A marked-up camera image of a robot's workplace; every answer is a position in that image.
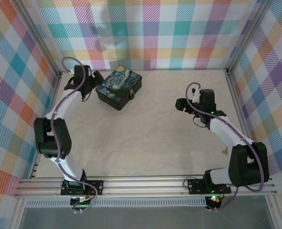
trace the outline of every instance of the beige floor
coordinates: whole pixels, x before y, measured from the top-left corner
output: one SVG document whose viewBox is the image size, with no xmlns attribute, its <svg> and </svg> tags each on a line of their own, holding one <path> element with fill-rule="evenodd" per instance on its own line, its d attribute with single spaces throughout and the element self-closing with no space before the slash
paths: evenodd
<svg viewBox="0 0 282 229">
<path fill-rule="evenodd" d="M 103 72 L 107 77 L 110 72 Z M 88 176 L 203 174 L 223 167 L 225 145 L 208 129 L 195 126 L 192 115 L 175 109 L 190 82 L 215 92 L 217 109 L 237 127 L 239 122 L 221 70 L 137 71 L 143 86 L 134 100 L 117 111 L 95 91 L 67 123 L 71 154 Z M 70 75 L 63 76 L 57 98 Z M 61 176 L 53 162 L 40 159 L 37 177 Z"/>
</svg>

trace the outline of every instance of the starry night box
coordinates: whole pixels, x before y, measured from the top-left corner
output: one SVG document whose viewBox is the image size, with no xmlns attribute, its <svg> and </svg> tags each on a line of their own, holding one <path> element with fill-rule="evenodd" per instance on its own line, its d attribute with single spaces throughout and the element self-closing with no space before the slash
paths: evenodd
<svg viewBox="0 0 282 229">
<path fill-rule="evenodd" d="M 98 87 L 98 98 L 120 111 L 142 86 L 142 76 L 118 66 Z"/>
</svg>

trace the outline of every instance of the colorful checkered backdrop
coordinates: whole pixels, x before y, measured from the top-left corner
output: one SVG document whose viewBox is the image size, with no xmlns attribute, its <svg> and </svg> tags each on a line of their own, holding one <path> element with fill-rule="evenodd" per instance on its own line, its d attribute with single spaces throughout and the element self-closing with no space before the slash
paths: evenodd
<svg viewBox="0 0 282 229">
<path fill-rule="evenodd" d="M 0 0 L 0 229 L 35 155 L 33 121 L 45 114 L 55 76 L 9 0 Z"/>
<path fill-rule="evenodd" d="M 259 2 L 24 0 L 56 61 L 98 70 L 222 69 Z"/>
<path fill-rule="evenodd" d="M 252 138 L 266 144 L 282 201 L 282 0 L 274 0 L 232 75 Z"/>
</svg>

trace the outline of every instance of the enclosure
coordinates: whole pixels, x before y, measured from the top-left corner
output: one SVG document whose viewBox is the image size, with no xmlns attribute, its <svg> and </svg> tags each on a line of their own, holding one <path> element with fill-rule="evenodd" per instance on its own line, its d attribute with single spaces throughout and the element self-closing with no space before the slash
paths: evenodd
<svg viewBox="0 0 282 229">
<path fill-rule="evenodd" d="M 57 104 L 72 76 L 65 56 L 104 78 L 119 65 L 143 77 L 121 111 L 92 91 L 66 121 L 71 155 L 88 177 L 104 181 L 83 215 L 60 196 L 63 174 L 35 144 L 34 120 Z M 227 167 L 231 156 L 218 135 L 176 110 L 191 82 L 213 89 L 217 109 L 267 147 L 263 190 L 240 187 L 217 212 L 204 208 L 210 195 L 183 186 L 188 176 Z M 76 222 L 282 228 L 282 0 L 0 1 L 0 228 Z"/>
</svg>

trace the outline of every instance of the box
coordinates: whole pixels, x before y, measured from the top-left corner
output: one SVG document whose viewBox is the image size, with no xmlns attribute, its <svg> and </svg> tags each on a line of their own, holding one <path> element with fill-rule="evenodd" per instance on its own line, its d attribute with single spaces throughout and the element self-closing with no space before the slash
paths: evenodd
<svg viewBox="0 0 282 229">
<path fill-rule="evenodd" d="M 142 86 L 142 76 L 118 66 L 104 81 L 98 85 L 98 98 L 120 111 Z"/>
</svg>

